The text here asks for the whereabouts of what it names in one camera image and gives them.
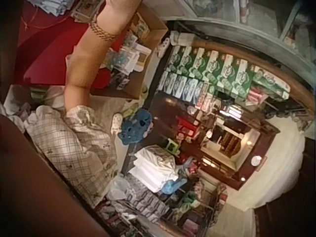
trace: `slipper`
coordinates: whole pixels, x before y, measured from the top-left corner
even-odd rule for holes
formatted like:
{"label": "slipper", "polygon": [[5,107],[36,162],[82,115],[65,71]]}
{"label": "slipper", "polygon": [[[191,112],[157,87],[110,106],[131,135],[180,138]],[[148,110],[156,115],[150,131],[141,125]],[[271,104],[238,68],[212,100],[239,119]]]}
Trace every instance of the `slipper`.
{"label": "slipper", "polygon": [[123,122],[123,116],[121,114],[115,114],[113,116],[112,127],[111,127],[111,134],[112,135],[116,135],[116,134],[122,132],[122,130],[121,130],[122,122]]}
{"label": "slipper", "polygon": [[166,38],[161,45],[158,46],[158,58],[162,58],[170,46],[170,38]]}

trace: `plastic bag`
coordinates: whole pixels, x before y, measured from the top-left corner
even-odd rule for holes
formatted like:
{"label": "plastic bag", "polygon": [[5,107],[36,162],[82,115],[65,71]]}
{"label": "plastic bag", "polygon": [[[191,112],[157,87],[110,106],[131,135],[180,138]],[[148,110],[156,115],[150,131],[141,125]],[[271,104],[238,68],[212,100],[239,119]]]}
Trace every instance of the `plastic bag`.
{"label": "plastic bag", "polygon": [[130,189],[130,184],[121,175],[118,175],[110,182],[108,189],[108,200],[122,200],[127,198],[126,193]]}

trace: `stack of clothes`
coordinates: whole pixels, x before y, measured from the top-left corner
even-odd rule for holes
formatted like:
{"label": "stack of clothes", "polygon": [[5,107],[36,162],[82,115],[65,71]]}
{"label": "stack of clothes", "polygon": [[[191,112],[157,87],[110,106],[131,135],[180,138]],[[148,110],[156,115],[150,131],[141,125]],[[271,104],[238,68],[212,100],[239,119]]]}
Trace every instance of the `stack of clothes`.
{"label": "stack of clothes", "polygon": [[33,6],[38,6],[54,16],[64,15],[70,10],[75,0],[28,0]]}
{"label": "stack of clothes", "polygon": [[158,145],[145,147],[135,156],[135,167],[129,173],[153,193],[160,191],[168,180],[179,178],[174,157]]}

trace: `stack of boxes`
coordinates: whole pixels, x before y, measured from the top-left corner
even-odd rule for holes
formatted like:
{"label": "stack of boxes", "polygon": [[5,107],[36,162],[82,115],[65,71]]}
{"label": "stack of boxes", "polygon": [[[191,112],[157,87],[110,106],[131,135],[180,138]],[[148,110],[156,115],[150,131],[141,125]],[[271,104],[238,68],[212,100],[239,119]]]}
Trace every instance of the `stack of boxes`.
{"label": "stack of boxes", "polygon": [[286,100],[290,87],[248,61],[216,50],[175,46],[158,90],[209,113],[217,91],[246,99],[251,86]]}

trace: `green product box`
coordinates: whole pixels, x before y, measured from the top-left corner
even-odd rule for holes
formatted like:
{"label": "green product box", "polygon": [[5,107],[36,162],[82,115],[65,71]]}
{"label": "green product box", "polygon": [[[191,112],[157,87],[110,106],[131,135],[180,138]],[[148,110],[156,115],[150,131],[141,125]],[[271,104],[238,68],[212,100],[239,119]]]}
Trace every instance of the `green product box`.
{"label": "green product box", "polygon": [[237,64],[239,63],[239,69],[235,81],[232,82],[233,89],[231,96],[233,98],[243,98],[245,99],[251,87],[251,81],[254,76],[254,65],[248,65],[248,62],[243,59],[237,59]]}
{"label": "green product box", "polygon": [[204,98],[201,110],[206,112],[207,114],[211,112],[215,91],[216,91],[215,86],[210,85],[208,88],[207,94]]}
{"label": "green product box", "polygon": [[255,66],[254,72],[252,84],[260,86],[265,94],[277,100],[289,98],[291,88],[283,80],[258,66]]}
{"label": "green product box", "polygon": [[183,75],[188,77],[190,75],[189,69],[192,67],[197,54],[198,54],[198,48],[192,48],[192,47],[186,47],[185,49],[182,49],[183,56],[180,62],[180,65],[178,66],[177,74]]}
{"label": "green product box", "polygon": [[177,67],[179,66],[184,50],[186,47],[184,46],[174,46],[171,56],[169,58],[167,67],[166,67],[166,71],[167,72],[173,72],[176,73],[177,72]]}
{"label": "green product box", "polygon": [[226,54],[223,69],[221,74],[217,77],[217,89],[230,95],[233,89],[233,82],[236,79],[237,72],[240,65],[240,59],[235,59],[232,55]]}
{"label": "green product box", "polygon": [[214,50],[208,51],[205,54],[208,57],[207,65],[204,70],[201,68],[199,71],[202,73],[204,81],[216,85],[218,76],[221,74],[225,63],[226,54],[221,54]]}
{"label": "green product box", "polygon": [[204,68],[203,71],[204,71],[209,59],[209,57],[204,56],[204,53],[205,53],[205,48],[199,48],[197,50],[196,59],[194,60],[192,67],[189,69],[189,72],[190,72],[189,77],[196,78],[199,80],[203,79],[203,74],[199,71],[199,69],[203,67]]}

